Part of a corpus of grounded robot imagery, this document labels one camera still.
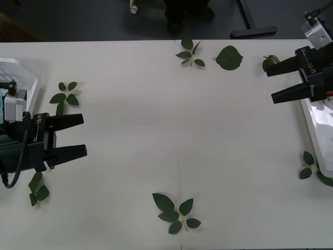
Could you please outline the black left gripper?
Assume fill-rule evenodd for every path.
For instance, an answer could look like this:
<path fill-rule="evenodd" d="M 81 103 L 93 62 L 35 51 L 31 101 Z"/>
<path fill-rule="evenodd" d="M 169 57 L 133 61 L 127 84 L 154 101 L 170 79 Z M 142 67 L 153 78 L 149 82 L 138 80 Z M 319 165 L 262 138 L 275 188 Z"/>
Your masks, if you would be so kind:
<path fill-rule="evenodd" d="M 28 167 L 36 172 L 54 169 L 55 166 L 87 156 L 86 145 L 55 148 L 55 131 L 75 127 L 84 123 L 82 114 L 57 115 L 49 113 L 33 116 L 28 136 Z"/>

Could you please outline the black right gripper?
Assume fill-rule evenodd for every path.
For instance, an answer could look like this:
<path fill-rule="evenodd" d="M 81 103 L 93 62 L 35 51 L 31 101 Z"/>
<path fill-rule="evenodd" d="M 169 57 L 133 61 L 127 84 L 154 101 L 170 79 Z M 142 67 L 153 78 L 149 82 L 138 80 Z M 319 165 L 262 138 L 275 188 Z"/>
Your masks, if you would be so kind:
<path fill-rule="evenodd" d="M 308 98 L 311 102 L 332 97 L 332 44 L 318 50 L 303 47 L 296 56 L 267 67 L 268 77 L 299 70 L 302 83 L 271 95 L 273 103 L 284 103 Z"/>

